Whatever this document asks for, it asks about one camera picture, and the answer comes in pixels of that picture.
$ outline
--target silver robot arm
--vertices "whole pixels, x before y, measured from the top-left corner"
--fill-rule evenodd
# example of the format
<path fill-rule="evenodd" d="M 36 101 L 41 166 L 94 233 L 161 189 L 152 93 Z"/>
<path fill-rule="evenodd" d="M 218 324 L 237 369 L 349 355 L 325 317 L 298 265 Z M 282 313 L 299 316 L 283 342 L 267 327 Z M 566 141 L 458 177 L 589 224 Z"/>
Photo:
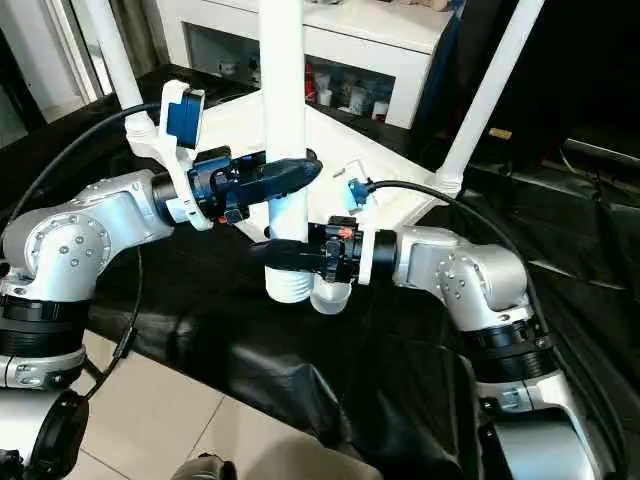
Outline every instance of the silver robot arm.
<path fill-rule="evenodd" d="M 540 332 L 520 259 L 497 245 L 474 245 L 440 228 L 358 229 L 332 217 L 310 225 L 309 245 L 271 240 L 252 253 L 272 268 L 308 270 L 327 281 L 391 282 L 427 291 L 448 308 L 466 345 L 487 425 L 485 451 L 518 480 L 596 480 L 609 457 Z M 491 472 L 489 478 L 498 478 Z"/>
<path fill-rule="evenodd" d="M 497 437 L 513 477 L 604 478 L 604 452 L 551 355 L 551 340 L 534 331 L 520 259 L 436 228 L 405 227 L 397 245 L 393 282 L 447 306 L 468 347 L 481 407 L 494 418 L 481 435 L 486 444 Z"/>
<path fill-rule="evenodd" d="M 79 373 L 84 362 L 82 334 L 98 276 L 123 250 L 173 233 L 155 206 L 153 176 L 144 170 L 88 185 L 73 200 L 28 212 L 7 228 L 0 387 L 75 380 L 65 374 Z"/>
<path fill-rule="evenodd" d="M 61 478 L 89 415 L 68 388 L 85 362 L 82 336 L 96 280 L 121 251 L 168 237 L 153 174 L 87 186 L 70 202 L 28 212 L 5 232 L 0 281 L 0 478 Z"/>

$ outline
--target wall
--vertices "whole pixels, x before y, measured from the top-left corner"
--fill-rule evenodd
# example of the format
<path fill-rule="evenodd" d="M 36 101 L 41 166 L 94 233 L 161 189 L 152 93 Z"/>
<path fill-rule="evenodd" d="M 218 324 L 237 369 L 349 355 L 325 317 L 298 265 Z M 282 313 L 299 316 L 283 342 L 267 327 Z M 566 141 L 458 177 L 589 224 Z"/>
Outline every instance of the wall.
<path fill-rule="evenodd" d="M 47 120 L 83 104 L 44 0 L 0 0 L 0 28 Z"/>

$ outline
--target black fabric cover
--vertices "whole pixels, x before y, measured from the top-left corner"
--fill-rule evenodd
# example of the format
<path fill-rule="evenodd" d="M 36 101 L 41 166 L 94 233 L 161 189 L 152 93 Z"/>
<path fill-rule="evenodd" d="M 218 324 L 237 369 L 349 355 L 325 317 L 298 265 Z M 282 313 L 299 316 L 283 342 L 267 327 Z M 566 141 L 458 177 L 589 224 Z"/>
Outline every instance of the black fabric cover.
<path fill-rule="evenodd" d="M 207 87 L 214 96 L 238 88 L 165 67 L 141 80 L 145 97 L 158 98 L 162 83 L 173 77 Z M 115 108 L 107 98 L 1 150 L 0 162 L 19 158 L 24 164 L 3 171 L 2 208 L 47 159 Z M 401 130 L 335 115 L 410 155 Z M 143 164 L 131 159 L 122 133 L 114 130 L 79 152 L 35 204 L 60 201 L 76 184 Z M 469 171 L 466 187 L 464 198 L 508 229 L 528 258 L 566 272 L 532 267 L 549 321 L 610 392 L 635 442 L 637 198 L 564 173 L 505 175 L 482 165 Z M 494 241 L 451 209 L 438 208 L 422 223 Z M 267 297 L 262 267 L 247 257 L 248 245 L 239 231 L 221 226 L 206 233 L 180 227 L 171 239 L 145 246 L 136 350 L 309 432 L 327 447 L 364 459 L 386 479 L 482 478 L 473 382 L 456 354 L 459 339 L 448 314 L 433 297 L 357 287 L 345 312 L 335 317 L 323 317 L 309 304 L 279 305 Z M 100 279 L 90 328 L 116 339 L 135 290 L 135 256 L 128 252 Z"/>

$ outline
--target white pipe fitting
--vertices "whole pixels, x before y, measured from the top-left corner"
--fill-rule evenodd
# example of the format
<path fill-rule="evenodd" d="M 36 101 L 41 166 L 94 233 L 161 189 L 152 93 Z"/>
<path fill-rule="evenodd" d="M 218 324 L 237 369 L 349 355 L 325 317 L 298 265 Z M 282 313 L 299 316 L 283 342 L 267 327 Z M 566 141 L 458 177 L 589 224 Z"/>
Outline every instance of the white pipe fitting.
<path fill-rule="evenodd" d="M 260 70 L 267 162 L 305 158 L 303 0 L 260 0 Z M 306 242 L 307 191 L 269 202 L 271 238 Z M 265 268 L 274 300 L 296 303 L 311 293 L 311 275 Z"/>

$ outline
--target black cable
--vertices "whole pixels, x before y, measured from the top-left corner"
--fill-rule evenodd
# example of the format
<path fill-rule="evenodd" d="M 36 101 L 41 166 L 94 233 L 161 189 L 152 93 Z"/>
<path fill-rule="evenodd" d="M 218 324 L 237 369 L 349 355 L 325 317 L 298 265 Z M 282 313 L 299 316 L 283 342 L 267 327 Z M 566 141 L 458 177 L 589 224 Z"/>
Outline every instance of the black cable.
<path fill-rule="evenodd" d="M 56 155 L 55 158 L 51 160 L 51 163 L 49 163 L 49 165 L 47 165 L 42 170 L 42 172 L 40 172 L 40 174 L 36 177 L 33 183 L 31 183 L 31 185 L 24 192 L 20 200 L 18 200 L 15 208 L 13 209 L 13 212 L 11 213 L 11 216 L 9 217 L 9 220 L 7 221 L 7 225 L 13 222 L 16 218 L 18 218 L 18 215 L 20 215 L 20 212 L 22 211 L 26 203 L 29 201 L 29 199 L 34 194 L 34 192 L 38 189 L 40 184 L 49 176 L 49 174 L 58 165 L 64 162 L 71 152 L 73 152 L 77 147 L 79 147 L 85 141 L 87 141 L 89 137 L 91 137 L 93 134 L 99 132 L 100 130 L 104 129 L 105 127 L 111 125 L 112 123 L 115 123 L 116 121 L 124 117 L 128 117 L 129 115 L 133 115 L 134 113 L 138 113 L 138 112 L 156 110 L 160 108 L 160 106 L 161 106 L 160 102 L 154 102 L 154 103 L 144 103 L 142 105 L 136 105 L 135 107 L 127 108 L 120 112 L 114 113 L 113 115 L 110 115 L 104 120 L 101 120 L 100 122 L 93 125 L 86 132 L 83 132 L 82 135 L 76 138 L 73 142 L 67 145 L 58 155 Z"/>
<path fill-rule="evenodd" d="M 120 360 L 125 358 L 131 347 L 133 346 L 133 341 L 136 337 L 136 322 L 138 321 L 138 315 L 140 314 L 140 307 L 142 306 L 142 290 L 144 286 L 144 268 L 142 265 L 142 248 L 138 247 L 136 249 L 138 254 L 138 291 L 136 292 L 136 303 L 133 306 L 133 310 L 131 312 L 131 318 L 129 319 L 129 325 L 127 325 L 126 330 L 122 333 L 120 337 L 120 341 L 116 346 L 115 351 L 113 352 L 113 356 L 111 357 L 111 362 L 102 373 L 100 378 L 96 381 L 96 384 L 89 390 L 89 393 L 85 395 L 87 400 L 90 400 L 98 390 L 105 384 L 109 376 L 113 373 L 113 371 L 118 366 Z"/>
<path fill-rule="evenodd" d="M 438 190 L 434 190 L 433 188 L 430 188 L 424 185 L 419 185 L 416 183 L 405 182 L 400 180 L 386 180 L 381 182 L 370 181 L 365 185 L 365 187 L 367 188 L 367 191 L 369 192 L 369 194 L 375 192 L 380 188 L 403 188 L 406 190 L 413 190 L 416 192 L 424 193 L 425 195 L 430 195 L 434 198 L 437 198 L 438 200 L 443 201 L 448 205 L 451 205 L 452 207 L 457 208 L 458 210 L 473 217 L 474 219 L 476 219 L 477 221 L 485 225 L 487 228 L 489 228 L 500 239 L 503 245 L 506 246 L 509 250 L 511 250 L 522 262 L 522 265 L 524 266 L 525 273 L 527 276 L 527 290 L 533 306 L 533 310 L 535 312 L 535 315 L 538 321 L 537 330 L 541 329 L 542 330 L 541 333 L 545 333 L 545 334 L 550 332 L 549 325 L 546 321 L 544 312 L 542 310 L 542 303 L 540 302 L 540 299 L 538 297 L 538 292 L 534 285 L 533 279 L 531 278 L 531 274 L 529 273 L 529 269 L 526 267 L 527 263 L 524 257 L 518 250 L 518 247 L 516 247 L 513 241 L 509 238 L 509 236 L 506 233 L 504 233 L 491 220 L 486 218 L 484 215 L 482 215 L 481 213 L 479 213 L 477 210 L 475 210 L 473 207 L 470 207 L 466 203 L 460 200 L 457 200 L 455 198 L 449 197 L 448 195 L 442 192 L 439 192 Z M 589 373 L 589 369 L 586 366 L 586 363 L 584 362 L 584 360 L 580 358 L 580 356 L 571 346 L 568 345 L 568 342 L 565 341 L 564 344 L 565 346 L 567 346 L 568 351 L 574 357 L 576 362 L 580 365 L 581 370 L 585 374 L 585 378 L 588 379 L 589 383 L 595 390 L 596 395 L 599 397 L 600 402 L 604 405 L 605 409 L 607 410 L 607 416 L 610 417 L 611 422 L 613 423 L 615 434 L 611 433 L 611 431 L 609 430 L 608 424 L 607 422 L 604 421 L 600 410 L 597 408 L 593 399 L 588 394 L 584 386 L 578 380 L 578 377 L 573 372 L 573 369 L 571 368 L 571 366 L 563 358 L 560 351 L 557 348 L 554 348 L 553 353 L 558 363 L 562 367 L 562 369 L 565 370 L 570 377 L 572 377 L 574 385 L 576 385 L 578 390 L 580 390 L 580 393 L 583 396 L 584 401 L 589 405 L 596 419 L 596 422 L 600 425 L 601 430 L 604 432 L 606 437 L 605 440 L 607 441 L 607 444 L 613 456 L 616 473 L 620 476 L 621 479 L 626 479 L 628 475 L 627 473 L 628 472 L 628 446 L 626 442 L 624 429 L 622 427 L 622 423 L 620 422 L 620 419 L 613 405 L 611 404 L 611 401 L 609 400 L 604 388 L 602 387 L 602 385 L 600 385 L 597 382 L 597 380 L 595 380 L 595 378 L 593 378 L 593 375 Z"/>

